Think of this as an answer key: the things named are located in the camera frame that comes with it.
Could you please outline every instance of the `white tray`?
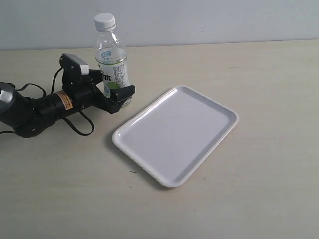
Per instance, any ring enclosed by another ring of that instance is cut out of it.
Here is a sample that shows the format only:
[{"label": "white tray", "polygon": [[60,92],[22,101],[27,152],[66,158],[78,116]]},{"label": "white tray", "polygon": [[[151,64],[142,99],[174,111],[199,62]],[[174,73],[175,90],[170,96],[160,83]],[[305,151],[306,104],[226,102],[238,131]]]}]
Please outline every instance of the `white tray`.
[{"label": "white tray", "polygon": [[176,86],[116,130],[113,143],[172,188],[190,177],[238,120],[233,110]]}]

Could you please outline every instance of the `table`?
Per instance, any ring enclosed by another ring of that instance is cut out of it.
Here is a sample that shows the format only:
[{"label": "table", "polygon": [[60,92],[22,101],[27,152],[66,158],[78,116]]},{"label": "table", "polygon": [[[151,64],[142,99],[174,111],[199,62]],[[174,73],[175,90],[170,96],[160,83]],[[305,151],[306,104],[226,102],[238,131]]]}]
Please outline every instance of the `table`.
[{"label": "table", "polygon": [[[63,52],[97,67],[93,49],[3,51],[1,80],[50,90]],[[63,121],[31,139],[0,135],[2,239],[318,237],[319,40],[133,47],[128,68],[131,104],[113,115],[86,109],[91,136]],[[227,105],[240,121],[184,185],[166,189],[111,135],[176,85]],[[71,120],[89,131],[80,115]]]}]

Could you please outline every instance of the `black cable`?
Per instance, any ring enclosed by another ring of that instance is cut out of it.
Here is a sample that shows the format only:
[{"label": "black cable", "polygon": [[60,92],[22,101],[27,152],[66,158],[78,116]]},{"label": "black cable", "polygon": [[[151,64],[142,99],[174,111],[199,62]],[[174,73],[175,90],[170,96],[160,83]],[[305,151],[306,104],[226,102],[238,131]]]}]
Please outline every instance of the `black cable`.
[{"label": "black cable", "polygon": [[52,82],[52,90],[51,90],[51,94],[54,92],[54,85],[55,85],[55,78],[56,76],[59,74],[59,72],[62,70],[63,68],[61,67],[59,70],[57,70],[54,74],[54,77],[53,77],[53,82]]},{"label": "black cable", "polygon": [[42,88],[41,86],[37,85],[37,84],[34,84],[34,83],[28,83],[28,84],[25,84],[22,88],[20,89],[16,89],[16,91],[24,91],[28,86],[37,86],[39,87],[42,91],[43,91],[43,96],[42,97],[46,97],[46,91],[44,88]]},{"label": "black cable", "polygon": [[3,134],[3,133],[13,133],[13,134],[16,134],[16,132],[14,132],[14,131],[2,131],[2,132],[0,132],[0,134]]},{"label": "black cable", "polygon": [[61,118],[62,120],[64,120],[64,122],[66,122],[70,127],[71,129],[73,129],[74,132],[76,132],[77,134],[81,135],[81,136],[89,136],[91,133],[93,133],[94,131],[94,124],[93,122],[81,111],[81,108],[79,109],[79,113],[81,114],[81,116],[83,116],[91,125],[92,127],[92,130],[90,133],[82,133],[80,132],[75,126],[74,124],[69,120],[67,119],[66,117],[63,117]]}]

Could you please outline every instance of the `white wall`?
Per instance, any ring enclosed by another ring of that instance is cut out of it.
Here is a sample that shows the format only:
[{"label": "white wall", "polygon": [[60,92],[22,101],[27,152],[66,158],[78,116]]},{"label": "white wall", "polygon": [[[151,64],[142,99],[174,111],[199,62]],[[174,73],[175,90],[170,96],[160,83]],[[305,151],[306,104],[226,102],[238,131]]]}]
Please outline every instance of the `white wall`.
[{"label": "white wall", "polygon": [[319,0],[4,0],[0,49],[91,47],[100,12],[129,46],[319,38]]}]

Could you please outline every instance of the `plastic bottle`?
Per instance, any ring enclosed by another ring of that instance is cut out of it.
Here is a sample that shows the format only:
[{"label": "plastic bottle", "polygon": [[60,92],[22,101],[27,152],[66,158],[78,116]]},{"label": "plastic bottle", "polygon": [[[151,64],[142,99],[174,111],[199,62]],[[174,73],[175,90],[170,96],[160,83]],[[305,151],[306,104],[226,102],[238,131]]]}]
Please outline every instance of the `plastic bottle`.
[{"label": "plastic bottle", "polygon": [[[110,89],[130,85],[127,73],[125,44],[115,32],[115,19],[110,13],[100,13],[94,17],[97,30],[97,51],[95,59],[103,75],[104,95],[110,96]],[[130,103],[126,100],[123,106]]]}]

